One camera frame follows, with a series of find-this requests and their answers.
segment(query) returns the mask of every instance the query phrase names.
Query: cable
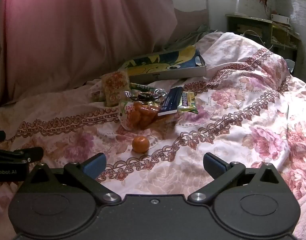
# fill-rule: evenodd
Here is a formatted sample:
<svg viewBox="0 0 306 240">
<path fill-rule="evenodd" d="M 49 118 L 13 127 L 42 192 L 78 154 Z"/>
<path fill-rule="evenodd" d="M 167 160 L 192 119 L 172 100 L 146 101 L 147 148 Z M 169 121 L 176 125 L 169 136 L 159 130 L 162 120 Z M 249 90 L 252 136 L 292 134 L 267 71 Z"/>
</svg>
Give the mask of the cable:
<svg viewBox="0 0 306 240">
<path fill-rule="evenodd" d="M 263 46 L 266 47 L 266 43 L 263 42 L 263 40 L 261 39 L 261 37 L 259 36 L 259 34 L 257 34 L 257 33 L 256 33 L 255 31 L 253 31 L 253 30 L 246 30 L 246 31 L 242 34 L 242 36 L 245 37 L 244 35 L 245 35 L 245 33 L 248 32 L 248 31 L 255 33 L 255 34 L 259 37 L 259 39 L 260 39 L 260 41 L 262 42 Z"/>
</svg>

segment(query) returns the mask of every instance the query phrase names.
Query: green snack bag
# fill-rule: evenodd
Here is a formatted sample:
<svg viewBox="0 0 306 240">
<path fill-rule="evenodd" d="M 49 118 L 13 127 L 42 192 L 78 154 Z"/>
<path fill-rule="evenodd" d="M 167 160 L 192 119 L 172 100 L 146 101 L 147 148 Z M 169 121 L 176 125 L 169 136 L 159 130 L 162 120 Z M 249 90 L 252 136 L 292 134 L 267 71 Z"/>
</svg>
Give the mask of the green snack bag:
<svg viewBox="0 0 306 240">
<path fill-rule="evenodd" d="M 198 114 L 193 92 L 183 92 L 180 104 L 177 108 L 178 112 L 190 112 Z"/>
<path fill-rule="evenodd" d="M 131 89 L 135 89 L 135 90 L 139 90 L 139 91 L 142 91 L 142 92 L 148 92 L 150 90 L 157 89 L 157 88 L 154 88 L 154 87 L 140 85 L 140 84 L 135 84 L 135 83 L 130 83 L 130 88 Z"/>
</svg>

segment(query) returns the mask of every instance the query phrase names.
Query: pink flower pattern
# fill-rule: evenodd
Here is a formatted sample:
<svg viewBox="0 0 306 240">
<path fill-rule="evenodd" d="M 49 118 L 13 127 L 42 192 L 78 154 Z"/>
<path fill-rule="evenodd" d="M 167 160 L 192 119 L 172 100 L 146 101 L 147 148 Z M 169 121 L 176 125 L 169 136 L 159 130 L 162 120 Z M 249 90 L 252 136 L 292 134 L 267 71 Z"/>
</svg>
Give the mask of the pink flower pattern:
<svg viewBox="0 0 306 240">
<path fill-rule="evenodd" d="M 266 89 L 266 87 L 264 86 L 265 79 L 262 76 L 248 76 L 248 77 L 242 77 L 240 78 L 240 82 L 245 84 L 245 89 L 248 91 L 256 91 L 256 90 L 260 90 L 263 91 Z"/>
<path fill-rule="evenodd" d="M 297 199 L 306 194 L 306 167 L 303 167 L 303 163 L 304 161 L 295 162 L 292 170 L 282 174 Z"/>
<path fill-rule="evenodd" d="M 303 134 L 302 125 L 295 124 L 295 130 L 288 130 L 288 145 L 290 147 L 290 159 L 306 156 L 306 136 Z"/>
<path fill-rule="evenodd" d="M 267 85 L 272 89 L 277 89 L 280 85 L 282 74 L 289 73 L 284 59 L 271 62 L 271 64 L 263 64 L 261 68 L 264 73 L 263 77 L 267 79 Z"/>
<path fill-rule="evenodd" d="M 196 106 L 198 110 L 198 114 L 184 112 L 180 114 L 179 119 L 177 120 L 177 125 L 180 126 L 192 126 L 192 125 L 199 125 L 207 122 L 211 118 L 210 112 L 212 109 L 207 108 L 205 109 L 202 106 L 203 102 L 200 99 L 196 99 Z"/>
<path fill-rule="evenodd" d="M 223 107 L 224 109 L 227 109 L 229 104 L 234 108 L 239 109 L 238 102 L 244 101 L 244 96 L 241 94 L 241 90 L 236 88 L 226 88 L 215 91 L 211 98 L 219 107 Z"/>
<path fill-rule="evenodd" d="M 91 157 L 94 136 L 86 132 L 75 133 L 69 138 L 70 144 L 64 148 L 64 157 L 69 162 L 84 162 Z"/>
<path fill-rule="evenodd" d="M 279 134 L 261 127 L 249 127 L 251 134 L 243 138 L 243 146 L 253 149 L 259 154 L 262 160 L 276 160 L 285 148 L 285 142 Z"/>
</svg>

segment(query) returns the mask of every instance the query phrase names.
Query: pink pillow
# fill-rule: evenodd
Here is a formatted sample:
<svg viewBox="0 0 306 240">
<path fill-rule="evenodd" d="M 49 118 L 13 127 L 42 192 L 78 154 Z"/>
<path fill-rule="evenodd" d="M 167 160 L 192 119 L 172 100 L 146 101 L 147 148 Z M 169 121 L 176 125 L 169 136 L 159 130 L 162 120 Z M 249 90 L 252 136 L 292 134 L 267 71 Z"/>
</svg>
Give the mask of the pink pillow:
<svg viewBox="0 0 306 240">
<path fill-rule="evenodd" d="M 151 53 L 177 24 L 172 0 L 6 0 L 8 99 L 83 85 Z"/>
</svg>

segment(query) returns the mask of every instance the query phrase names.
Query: bed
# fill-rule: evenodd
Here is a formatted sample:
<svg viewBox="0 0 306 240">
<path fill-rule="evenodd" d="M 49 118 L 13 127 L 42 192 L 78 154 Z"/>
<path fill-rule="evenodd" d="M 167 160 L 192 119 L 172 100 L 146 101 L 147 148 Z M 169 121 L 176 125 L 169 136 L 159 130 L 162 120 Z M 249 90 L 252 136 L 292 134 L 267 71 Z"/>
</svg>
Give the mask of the bed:
<svg viewBox="0 0 306 240">
<path fill-rule="evenodd" d="M 42 161 L 52 168 L 104 152 L 108 164 L 97 180 L 122 197 L 188 196 L 212 181 L 202 165 L 204 153 L 211 152 L 247 167 L 273 163 L 301 199 L 306 195 L 306 84 L 289 74 L 283 58 L 242 36 L 210 33 L 196 47 L 209 66 L 205 77 L 151 85 L 193 91 L 198 115 L 128 132 L 117 108 L 91 101 L 94 81 L 0 107 L 0 129 L 7 134 L 0 149 L 43 147 Z M 137 135 L 150 141 L 145 155 L 132 152 Z M 0 216 L 17 187 L 0 183 Z"/>
</svg>

